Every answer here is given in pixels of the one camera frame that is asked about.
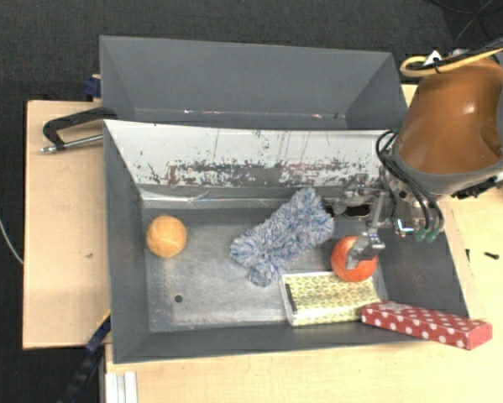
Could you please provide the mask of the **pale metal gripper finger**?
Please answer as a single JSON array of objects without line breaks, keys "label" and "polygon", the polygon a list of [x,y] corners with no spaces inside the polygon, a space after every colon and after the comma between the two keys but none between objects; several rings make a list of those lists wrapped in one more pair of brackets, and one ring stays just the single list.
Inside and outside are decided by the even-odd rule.
[{"label": "pale metal gripper finger", "polygon": [[367,217],[377,193],[376,188],[328,188],[323,191],[323,202],[333,217]]},{"label": "pale metal gripper finger", "polygon": [[367,231],[357,236],[350,236],[346,258],[347,269],[354,270],[362,261],[371,261],[384,249],[385,243],[377,231]]}]

